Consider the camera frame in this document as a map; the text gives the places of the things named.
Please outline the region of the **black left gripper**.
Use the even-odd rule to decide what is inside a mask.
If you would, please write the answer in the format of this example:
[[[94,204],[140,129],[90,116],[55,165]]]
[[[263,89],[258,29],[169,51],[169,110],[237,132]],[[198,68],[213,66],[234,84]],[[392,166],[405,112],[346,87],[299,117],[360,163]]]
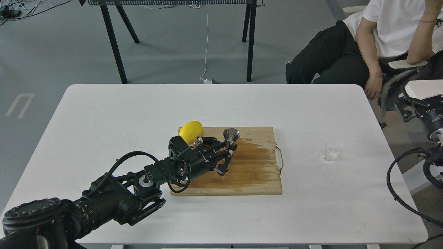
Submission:
[[[186,144],[180,136],[175,136],[169,142],[168,175],[171,182],[192,181],[209,171],[215,171],[220,176],[228,172],[228,164],[232,159],[232,152],[237,144],[226,143],[215,137],[197,137],[198,145],[194,148]]]

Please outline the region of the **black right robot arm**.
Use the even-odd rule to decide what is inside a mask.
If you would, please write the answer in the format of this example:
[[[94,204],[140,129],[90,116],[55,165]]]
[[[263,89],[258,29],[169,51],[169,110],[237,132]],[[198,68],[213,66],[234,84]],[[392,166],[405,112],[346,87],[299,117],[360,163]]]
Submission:
[[[395,201],[412,213],[439,227],[442,227],[442,222],[440,220],[422,214],[399,197],[392,187],[391,172],[397,162],[401,159],[409,155],[416,155],[418,158],[421,158],[422,161],[403,174],[406,178],[407,187],[411,194],[420,191],[430,184],[440,190],[442,189],[442,99],[442,95],[435,95],[420,100],[404,94],[395,101],[395,105],[401,113],[404,122],[409,122],[412,118],[419,118],[427,133],[427,139],[437,142],[438,145],[434,148],[413,148],[404,152],[394,159],[389,166],[386,175],[387,187]]]

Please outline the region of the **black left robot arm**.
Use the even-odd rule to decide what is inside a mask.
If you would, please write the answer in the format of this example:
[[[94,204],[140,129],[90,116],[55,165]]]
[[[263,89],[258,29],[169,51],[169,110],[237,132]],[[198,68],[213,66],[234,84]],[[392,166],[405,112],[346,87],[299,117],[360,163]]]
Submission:
[[[172,137],[169,155],[158,160],[143,151],[117,159],[109,172],[91,183],[78,200],[56,197],[35,200],[10,209],[2,224],[2,249],[81,249],[76,242],[101,225],[114,220],[135,225],[164,204],[160,186],[180,187],[179,193],[201,175],[228,171],[237,145],[227,139],[197,137],[188,145]]]

